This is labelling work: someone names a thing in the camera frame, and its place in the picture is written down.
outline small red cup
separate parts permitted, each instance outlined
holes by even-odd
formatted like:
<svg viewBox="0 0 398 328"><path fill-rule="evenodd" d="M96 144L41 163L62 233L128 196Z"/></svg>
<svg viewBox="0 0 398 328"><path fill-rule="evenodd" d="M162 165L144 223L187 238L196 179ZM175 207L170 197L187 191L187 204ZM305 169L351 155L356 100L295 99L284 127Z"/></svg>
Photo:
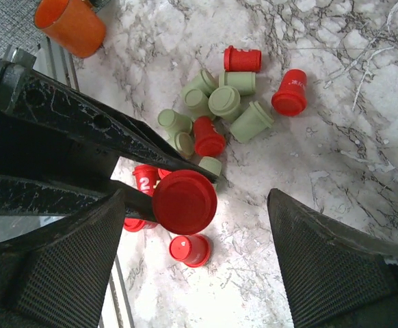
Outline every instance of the small red cup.
<svg viewBox="0 0 398 328"><path fill-rule="evenodd" d="M216 157L225 150L225 137L219 134L208 116L202 116L193 123L194 151L200 156Z"/></svg>
<svg viewBox="0 0 398 328"><path fill-rule="evenodd" d="M159 224L174 234L190 235L204 230L213 220L217 195L202 174L181 169L157 185L152 209Z"/></svg>
<svg viewBox="0 0 398 328"><path fill-rule="evenodd" d="M149 222L127 217L124 219L123 228L129 232L138 232L142 229L153 229L158 225L155 222Z"/></svg>
<svg viewBox="0 0 398 328"><path fill-rule="evenodd" d="M166 176L171 174L171 171L168 171L166 169L158 169L158 175L161 180L163 180Z"/></svg>
<svg viewBox="0 0 398 328"><path fill-rule="evenodd" d="M245 51L229 46L225 50L224 67L226 72L260 72L261 51Z"/></svg>
<svg viewBox="0 0 398 328"><path fill-rule="evenodd" d="M137 181L137 188L142 193L152 196L159 180L158 169L150 165L138 165L132 172Z"/></svg>
<svg viewBox="0 0 398 328"><path fill-rule="evenodd" d="M301 70L288 71L278 92L272 96L272 106L282 115L296 116L307 107L306 86L306 73Z"/></svg>
<svg viewBox="0 0 398 328"><path fill-rule="evenodd" d="M208 238L200 234L177 236L170 243L169 252L176 261L190 268L198 268L210 258L211 245Z"/></svg>

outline green cap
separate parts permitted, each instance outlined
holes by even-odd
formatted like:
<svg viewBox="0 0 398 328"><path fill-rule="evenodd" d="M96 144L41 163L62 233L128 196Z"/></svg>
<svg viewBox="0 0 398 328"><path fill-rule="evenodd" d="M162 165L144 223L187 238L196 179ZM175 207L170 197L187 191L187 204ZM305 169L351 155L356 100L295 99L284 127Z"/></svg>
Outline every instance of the green cap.
<svg viewBox="0 0 398 328"><path fill-rule="evenodd" d="M222 162L213 157L203 157L199 162L199 166L206 169L207 171L210 171L211 173L214 173L216 176L220 176L220 174L222 173Z"/></svg>
<svg viewBox="0 0 398 328"><path fill-rule="evenodd" d="M194 154L194 142L188 133L178 132L167 142L186 159L191 158Z"/></svg>
<svg viewBox="0 0 398 328"><path fill-rule="evenodd" d="M211 113L208 107L208 97L199 90L191 89L184 95L184 103L187 105L193 119L200 118L202 116L208 116L212 120L215 119L215 115Z"/></svg>
<svg viewBox="0 0 398 328"><path fill-rule="evenodd" d="M178 132L191 132L193 122L186 115L175 112L172 109L164 109L158 115L158 124L167 131L169 136L174 137Z"/></svg>
<svg viewBox="0 0 398 328"><path fill-rule="evenodd" d="M182 89L181 94L184 96L191 89L199 89L209 96L217 87L218 83L213 75L208 70L200 70L199 74Z"/></svg>
<svg viewBox="0 0 398 328"><path fill-rule="evenodd" d="M219 76L219 86L235 87L240 96L255 94L255 73L253 72L223 72Z"/></svg>
<svg viewBox="0 0 398 328"><path fill-rule="evenodd" d="M250 102L248 109L229 128L234 138L241 143L251 140L266 128L271 128L274 119L258 101Z"/></svg>
<svg viewBox="0 0 398 328"><path fill-rule="evenodd" d="M234 122L242 113L240 93L229 85L216 89L208 101L211 113L224 120Z"/></svg>

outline upside-down cup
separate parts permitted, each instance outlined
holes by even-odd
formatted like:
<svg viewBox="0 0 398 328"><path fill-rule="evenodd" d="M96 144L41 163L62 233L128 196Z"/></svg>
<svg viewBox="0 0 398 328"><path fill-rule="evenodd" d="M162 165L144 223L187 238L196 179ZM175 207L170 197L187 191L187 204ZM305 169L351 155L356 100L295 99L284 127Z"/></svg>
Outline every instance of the upside-down cup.
<svg viewBox="0 0 398 328"><path fill-rule="evenodd" d="M106 34L105 24L82 0L41 0L34 24L80 58L94 54Z"/></svg>
<svg viewBox="0 0 398 328"><path fill-rule="evenodd" d="M211 255L211 243L201 234L177 236L169 246L170 255L176 261L190 268L198 268L207 263Z"/></svg>
<svg viewBox="0 0 398 328"><path fill-rule="evenodd" d="M213 220L217 195L213 185L198 172L172 172L157 185L152 209L159 224L181 235L197 234Z"/></svg>

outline marble surface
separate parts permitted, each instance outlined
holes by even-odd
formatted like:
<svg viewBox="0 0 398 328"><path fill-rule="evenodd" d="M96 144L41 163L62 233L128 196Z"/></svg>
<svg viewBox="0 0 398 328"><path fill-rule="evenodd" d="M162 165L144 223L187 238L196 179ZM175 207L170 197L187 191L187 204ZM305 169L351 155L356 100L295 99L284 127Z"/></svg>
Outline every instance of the marble surface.
<svg viewBox="0 0 398 328"><path fill-rule="evenodd" d="M182 86L200 68L219 74L229 44L262 50L255 98L267 106L286 70L308 75L303 114L272 110L274 128L247 144L225 133L206 267L173 261L160 227L123 234L137 328L293 326L265 209L271 188L398 243L398 1L120 0L100 15L107 37L77 62L81 91L161 135L159 111L187 113ZM114 178L133 185L133 166L120 160Z"/></svg>

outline printed number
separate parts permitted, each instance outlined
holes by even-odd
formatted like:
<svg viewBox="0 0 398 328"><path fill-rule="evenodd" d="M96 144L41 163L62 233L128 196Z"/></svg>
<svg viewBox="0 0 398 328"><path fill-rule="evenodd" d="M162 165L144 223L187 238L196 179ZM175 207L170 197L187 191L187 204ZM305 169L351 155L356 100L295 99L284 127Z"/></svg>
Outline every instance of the printed number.
<svg viewBox="0 0 398 328"><path fill-rule="evenodd" d="M141 178L140 179L140 191L150 190L149 182L150 182L149 178Z"/></svg>

